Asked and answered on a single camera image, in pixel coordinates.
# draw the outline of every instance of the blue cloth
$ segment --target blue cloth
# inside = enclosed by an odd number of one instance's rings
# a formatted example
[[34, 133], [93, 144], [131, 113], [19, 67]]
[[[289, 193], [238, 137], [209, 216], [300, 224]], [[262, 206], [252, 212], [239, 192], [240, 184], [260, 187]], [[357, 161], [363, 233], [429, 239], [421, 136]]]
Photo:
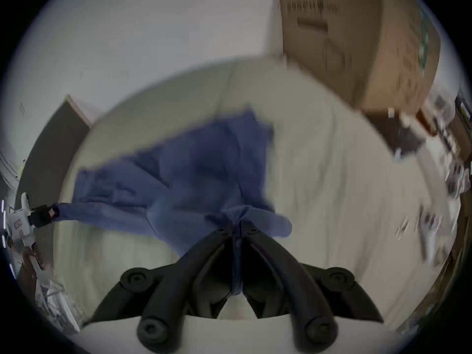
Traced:
[[264, 201], [272, 130], [251, 110], [219, 119], [133, 156], [81, 170], [58, 220], [154, 236], [182, 256], [228, 222], [251, 221], [269, 236], [292, 225]]

